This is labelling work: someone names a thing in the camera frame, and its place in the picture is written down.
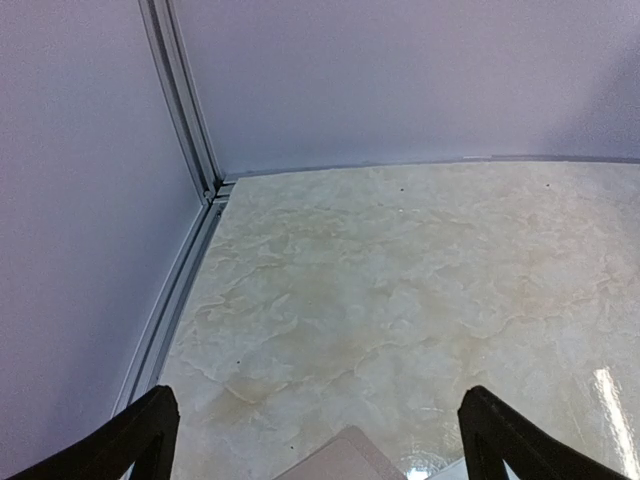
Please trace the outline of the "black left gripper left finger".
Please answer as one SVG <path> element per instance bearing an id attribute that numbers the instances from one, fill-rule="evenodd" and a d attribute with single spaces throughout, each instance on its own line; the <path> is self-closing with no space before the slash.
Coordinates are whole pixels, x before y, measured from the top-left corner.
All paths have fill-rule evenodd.
<path id="1" fill-rule="evenodd" d="M 173 390 L 155 386 L 83 440 L 15 479 L 169 479 L 179 411 Z"/>

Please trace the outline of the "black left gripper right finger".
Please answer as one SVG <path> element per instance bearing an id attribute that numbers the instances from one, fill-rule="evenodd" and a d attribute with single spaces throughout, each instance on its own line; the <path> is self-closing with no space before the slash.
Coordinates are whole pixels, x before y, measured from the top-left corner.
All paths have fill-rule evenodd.
<path id="1" fill-rule="evenodd" d="M 465 393 L 458 420 L 470 479 L 621 479 L 555 440 L 485 387 Z"/>

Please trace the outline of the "pink paper folder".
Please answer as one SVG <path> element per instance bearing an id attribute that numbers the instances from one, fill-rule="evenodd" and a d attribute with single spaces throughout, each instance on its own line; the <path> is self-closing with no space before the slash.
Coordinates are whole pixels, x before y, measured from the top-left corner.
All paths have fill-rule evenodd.
<path id="1" fill-rule="evenodd" d="M 278 480 L 405 480 L 406 476 L 355 426 L 283 472 Z"/>

